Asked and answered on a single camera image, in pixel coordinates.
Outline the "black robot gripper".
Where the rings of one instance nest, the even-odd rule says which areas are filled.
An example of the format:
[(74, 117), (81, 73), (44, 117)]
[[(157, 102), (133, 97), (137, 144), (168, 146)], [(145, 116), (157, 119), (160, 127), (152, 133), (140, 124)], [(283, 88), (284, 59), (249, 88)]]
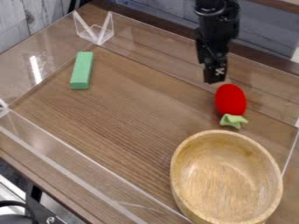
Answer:
[(228, 44), (239, 35), (239, 1), (196, 0), (193, 9), (200, 25), (195, 36), (204, 82), (215, 84), (225, 80)]

